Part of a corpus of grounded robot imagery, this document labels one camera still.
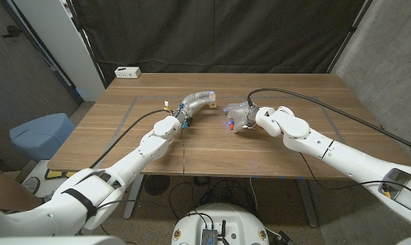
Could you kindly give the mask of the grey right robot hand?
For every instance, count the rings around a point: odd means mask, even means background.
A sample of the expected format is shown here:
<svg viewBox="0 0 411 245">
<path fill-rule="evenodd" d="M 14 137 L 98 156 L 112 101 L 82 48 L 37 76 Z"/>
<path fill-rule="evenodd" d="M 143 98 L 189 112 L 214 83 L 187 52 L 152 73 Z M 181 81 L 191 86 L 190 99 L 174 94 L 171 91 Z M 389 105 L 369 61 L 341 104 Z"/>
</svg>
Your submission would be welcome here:
<svg viewBox="0 0 411 245">
<path fill-rule="evenodd" d="M 256 124 L 256 115 L 259 107 L 256 105 L 249 105 L 247 101 L 241 103 L 229 103 L 223 109 L 227 114 L 229 124 L 233 125 L 232 132 L 237 133 L 243 128 L 253 127 Z"/>
</svg>

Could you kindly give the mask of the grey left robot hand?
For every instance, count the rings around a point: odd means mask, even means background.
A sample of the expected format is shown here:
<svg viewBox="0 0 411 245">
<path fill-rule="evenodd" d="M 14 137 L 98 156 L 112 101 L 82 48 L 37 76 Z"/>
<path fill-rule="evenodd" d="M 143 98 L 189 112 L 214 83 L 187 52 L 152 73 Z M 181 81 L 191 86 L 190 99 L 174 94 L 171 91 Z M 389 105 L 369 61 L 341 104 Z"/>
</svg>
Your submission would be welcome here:
<svg viewBox="0 0 411 245">
<path fill-rule="evenodd" d="M 204 105 L 212 105 L 215 101 L 215 91 L 200 91 L 190 94 L 182 100 L 180 107 L 174 112 L 174 117 L 176 117 L 180 123 L 184 123 Z"/>
</svg>

